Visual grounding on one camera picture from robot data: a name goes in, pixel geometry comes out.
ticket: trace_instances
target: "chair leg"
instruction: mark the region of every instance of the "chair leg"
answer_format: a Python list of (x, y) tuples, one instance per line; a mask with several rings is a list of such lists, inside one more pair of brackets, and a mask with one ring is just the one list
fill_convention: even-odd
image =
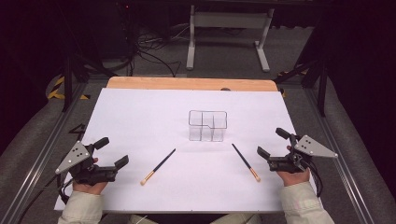
[(274, 10), (269, 9), (267, 13), (267, 18), (265, 19), (264, 26), (262, 27), (262, 39), (259, 41), (255, 41), (255, 47), (257, 50), (257, 54), (259, 55), (260, 64), (262, 65), (263, 72), (269, 72), (270, 66), (268, 65), (267, 58), (265, 57), (264, 50), (262, 49), (264, 46), (265, 38), (267, 37), (268, 30), (271, 25), (271, 20), (273, 18)]
[(191, 15), (190, 15), (190, 44), (189, 44), (189, 52), (187, 54), (187, 70), (192, 70), (194, 68), (194, 55), (195, 55), (195, 37), (194, 37), (194, 14), (195, 9), (194, 6), (191, 6)]

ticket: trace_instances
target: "wooden table edge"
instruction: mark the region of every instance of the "wooden table edge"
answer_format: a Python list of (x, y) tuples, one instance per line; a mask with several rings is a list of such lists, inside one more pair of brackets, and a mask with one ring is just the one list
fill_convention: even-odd
[(231, 91), (278, 91), (273, 80), (193, 77), (112, 77), (106, 87), (143, 90), (220, 91), (225, 88)]

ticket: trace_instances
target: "gray floor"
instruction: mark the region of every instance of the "gray floor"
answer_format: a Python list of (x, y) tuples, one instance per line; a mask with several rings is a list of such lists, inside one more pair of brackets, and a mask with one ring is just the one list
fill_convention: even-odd
[[(229, 35), (220, 30), (199, 32), (192, 71), (185, 69), (188, 49), (185, 35), (177, 42), (149, 53), (168, 63), (181, 62), (177, 77), (273, 79), (278, 72), (289, 71), (294, 66), (311, 32), (310, 28), (271, 29), (264, 45), (270, 73), (261, 70), (253, 48), (253, 41), (260, 36), (260, 32), (254, 30), (245, 30), (239, 35)], [(172, 63), (171, 67), (175, 71), (177, 63)], [(149, 63), (139, 58), (136, 58), (134, 74), (170, 77), (169, 70), (163, 64)], [(308, 134), (327, 147), (336, 147), (341, 154), (341, 163), (330, 159), (315, 159), (324, 183), (321, 197), (324, 208), (335, 223), (396, 223), (394, 198), (340, 105), (331, 81), (329, 80), (327, 89), (327, 116), (324, 119), (318, 116), (318, 111), (313, 106), (317, 88), (304, 90), (298, 85), (299, 79), (300, 77), (294, 77), (280, 85), (285, 89), (285, 104), (297, 134)], [(99, 92), (105, 85), (106, 80), (91, 79), (83, 89), (83, 93), (89, 94), (91, 99), (78, 100), (73, 110), (67, 113), (67, 119), (62, 113), (63, 101), (49, 100), (15, 137), (0, 158), (0, 217), (9, 216), (13, 212), (11, 210), (18, 207), (15, 206), (17, 202), (14, 199), (25, 192), (21, 186), (26, 186), (23, 181), (27, 176), (35, 175), (30, 184), (34, 186), (33, 191), (22, 197), (28, 203), (52, 178), (62, 155), (77, 140), (78, 135), (69, 131), (81, 123), (88, 124)], [(60, 119), (63, 119), (64, 126), (58, 130), (55, 125), (59, 124)], [(52, 139), (58, 131), (59, 137)], [(37, 167), (36, 159), (41, 158), (43, 148), (49, 153), (49, 159), (39, 165), (42, 170), (30, 173), (32, 167)], [(35, 201), (22, 223), (56, 223), (60, 215), (53, 211), (56, 198), (55, 183), (52, 183)], [(125, 223), (127, 218), (127, 215), (109, 215), (102, 223)], [(262, 219), (262, 223), (286, 223), (283, 214), (263, 214)], [(189, 222), (180, 220), (175, 223)]]

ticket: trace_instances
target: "dark background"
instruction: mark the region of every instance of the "dark background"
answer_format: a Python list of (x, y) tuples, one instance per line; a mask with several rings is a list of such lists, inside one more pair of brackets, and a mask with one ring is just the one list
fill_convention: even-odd
[[(62, 1), (65, 16), (79, 21), (77, 44), (98, 61), (126, 52), (117, 10), (103, 4), (74, 10), (74, 1)], [(358, 130), (380, 174), (396, 195), (395, 76), (396, 22), (385, 1), (338, 1), (323, 13), (276, 10), (274, 26), (316, 26), (298, 63), (324, 59), (340, 102)], [(141, 7), (145, 25), (167, 37), (168, 27), (188, 22), (186, 6)], [(7, 0), (0, 3), (0, 153), (23, 125), (47, 103), (45, 89), (59, 75), (64, 52), (41, 1)], [(106, 36), (95, 35), (106, 29)]]

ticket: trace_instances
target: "metal stand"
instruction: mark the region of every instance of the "metal stand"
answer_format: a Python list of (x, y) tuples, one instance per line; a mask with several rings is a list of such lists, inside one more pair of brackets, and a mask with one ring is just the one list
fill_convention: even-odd
[(262, 71), (269, 72), (270, 67), (262, 47), (264, 46), (273, 14), (273, 9), (269, 9), (268, 13), (195, 12), (194, 6), (191, 6), (190, 44), (187, 54), (187, 70), (192, 70), (194, 68), (195, 27), (226, 27), (262, 29), (262, 38), (260, 41), (255, 41), (254, 44), (262, 65)]

